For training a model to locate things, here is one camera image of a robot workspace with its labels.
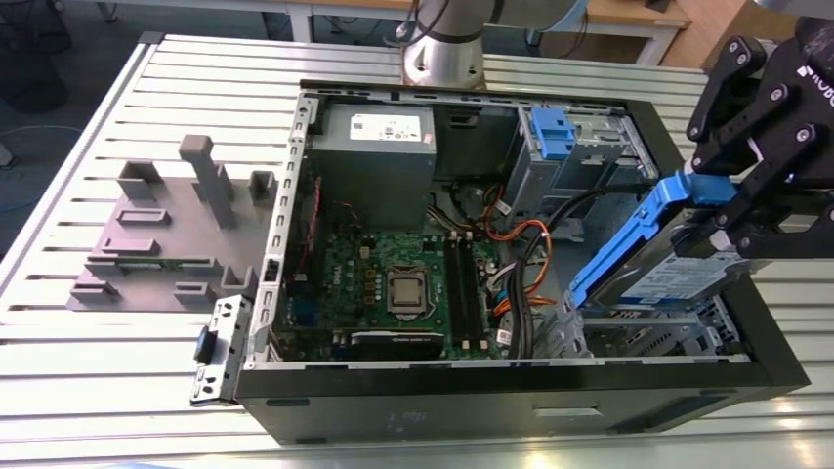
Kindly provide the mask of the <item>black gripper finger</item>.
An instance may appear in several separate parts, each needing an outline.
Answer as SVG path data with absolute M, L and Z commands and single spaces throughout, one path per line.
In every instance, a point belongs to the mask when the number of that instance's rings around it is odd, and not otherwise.
M 740 174 L 758 162 L 748 139 L 788 107 L 788 84 L 763 83 L 767 48 L 746 36 L 734 36 L 722 47 L 687 127 L 695 142 L 690 160 L 698 174 Z
M 833 144 L 823 126 L 770 131 L 716 226 L 746 259 L 833 257 Z

